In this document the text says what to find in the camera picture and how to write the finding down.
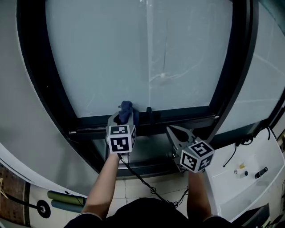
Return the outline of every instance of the small bottle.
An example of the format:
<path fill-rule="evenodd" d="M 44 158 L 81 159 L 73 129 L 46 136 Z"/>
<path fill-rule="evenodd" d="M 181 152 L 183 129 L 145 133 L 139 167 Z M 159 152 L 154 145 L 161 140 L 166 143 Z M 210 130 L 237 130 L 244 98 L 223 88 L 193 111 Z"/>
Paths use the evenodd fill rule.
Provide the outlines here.
<path fill-rule="evenodd" d="M 248 175 L 248 172 L 247 171 L 244 171 L 241 175 L 240 175 L 240 178 L 244 178 Z"/>
<path fill-rule="evenodd" d="M 254 177 L 257 179 L 257 178 L 260 178 L 264 173 L 266 173 L 268 170 L 267 167 L 265 167 L 264 169 L 260 170 L 259 172 L 257 172 Z"/>

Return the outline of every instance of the white wall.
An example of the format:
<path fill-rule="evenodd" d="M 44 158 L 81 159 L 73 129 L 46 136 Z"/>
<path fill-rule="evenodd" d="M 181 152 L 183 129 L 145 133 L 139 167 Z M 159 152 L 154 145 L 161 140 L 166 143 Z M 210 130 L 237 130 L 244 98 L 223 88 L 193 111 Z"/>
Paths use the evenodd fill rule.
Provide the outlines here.
<path fill-rule="evenodd" d="M 19 46 L 16 0 L 0 1 L 0 50 L 0 143 L 46 179 L 87 195 L 98 174 L 61 135 L 35 92 Z"/>
<path fill-rule="evenodd" d="M 239 96 L 218 134 L 269 117 L 285 87 L 285 36 L 259 3 L 256 46 Z"/>

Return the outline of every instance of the person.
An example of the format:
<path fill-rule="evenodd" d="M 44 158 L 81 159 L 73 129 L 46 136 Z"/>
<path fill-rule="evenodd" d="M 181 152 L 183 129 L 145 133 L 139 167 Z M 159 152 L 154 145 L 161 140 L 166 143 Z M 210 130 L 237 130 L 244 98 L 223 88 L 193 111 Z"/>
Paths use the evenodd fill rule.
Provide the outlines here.
<path fill-rule="evenodd" d="M 188 227 L 233 227 L 227 220 L 213 216 L 201 173 L 189 172 L 187 215 L 159 199 L 140 198 L 116 211 L 107 218 L 111 205 L 119 165 L 117 154 L 110 154 L 98 176 L 86 204 L 76 218 L 65 228 L 117 226 L 186 225 Z"/>

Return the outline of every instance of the blue cloth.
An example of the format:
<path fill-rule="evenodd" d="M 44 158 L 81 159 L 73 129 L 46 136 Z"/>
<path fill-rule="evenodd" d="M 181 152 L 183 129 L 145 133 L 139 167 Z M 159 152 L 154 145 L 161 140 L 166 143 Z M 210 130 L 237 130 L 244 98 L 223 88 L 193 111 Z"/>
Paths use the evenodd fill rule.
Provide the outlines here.
<path fill-rule="evenodd" d="M 133 108 L 133 103 L 130 101 L 123 101 L 121 104 L 121 111 L 119 111 L 119 119 L 121 124 L 127 124 L 129 116 L 134 113 L 134 125 L 138 127 L 138 111 Z"/>

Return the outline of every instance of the black shirt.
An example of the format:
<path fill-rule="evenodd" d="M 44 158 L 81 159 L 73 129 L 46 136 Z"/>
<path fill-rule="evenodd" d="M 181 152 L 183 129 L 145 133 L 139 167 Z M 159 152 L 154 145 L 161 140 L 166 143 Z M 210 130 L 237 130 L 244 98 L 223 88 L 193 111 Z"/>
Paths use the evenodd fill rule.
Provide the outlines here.
<path fill-rule="evenodd" d="M 198 224 L 195 218 L 186 218 L 173 206 L 153 198 L 137 199 L 117 210 L 117 212 L 104 220 L 98 216 L 83 213 L 71 220 L 65 228 L 93 228 L 117 225 L 119 227 L 161 227 L 162 225 L 186 227 L 234 227 L 227 220 L 213 216 Z"/>

